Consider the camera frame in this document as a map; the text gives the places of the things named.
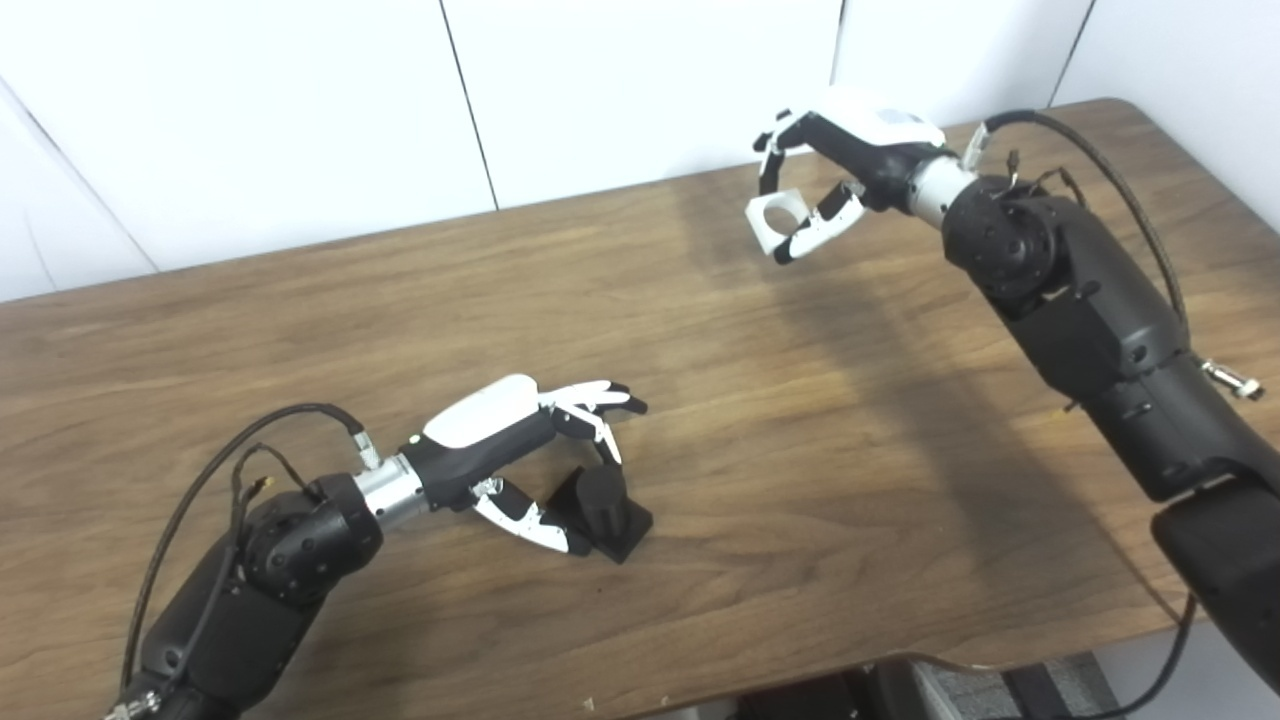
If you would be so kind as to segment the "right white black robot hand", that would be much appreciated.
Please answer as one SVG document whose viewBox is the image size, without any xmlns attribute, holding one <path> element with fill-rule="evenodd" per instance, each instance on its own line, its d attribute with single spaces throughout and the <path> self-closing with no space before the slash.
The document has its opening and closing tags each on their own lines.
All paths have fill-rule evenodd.
<svg viewBox="0 0 1280 720">
<path fill-rule="evenodd" d="M 801 147 L 850 176 L 813 208 L 799 190 L 780 187 L 788 151 Z M 780 265 L 849 232 L 867 211 L 897 210 L 938 231 L 978 179 L 940 127 L 850 87 L 827 88 L 809 109 L 780 111 L 751 149 L 763 159 L 745 217 L 762 251 Z"/>
</svg>

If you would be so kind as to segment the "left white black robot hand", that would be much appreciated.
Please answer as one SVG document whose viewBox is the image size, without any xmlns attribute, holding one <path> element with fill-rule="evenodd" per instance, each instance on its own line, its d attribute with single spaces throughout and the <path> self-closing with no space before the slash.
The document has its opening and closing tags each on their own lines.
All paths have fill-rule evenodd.
<svg viewBox="0 0 1280 720">
<path fill-rule="evenodd" d="M 472 510 L 494 527 L 558 553 L 599 551 L 622 562 L 652 527 L 627 495 L 608 411 L 646 413 L 627 386 L 589 380 L 540 391 L 530 375 L 494 380 L 431 418 L 397 454 L 371 461 L 355 487 L 380 530 L 426 511 Z M 598 468 L 579 468 L 547 505 L 500 470 L 557 437 L 591 443 Z"/>
</svg>

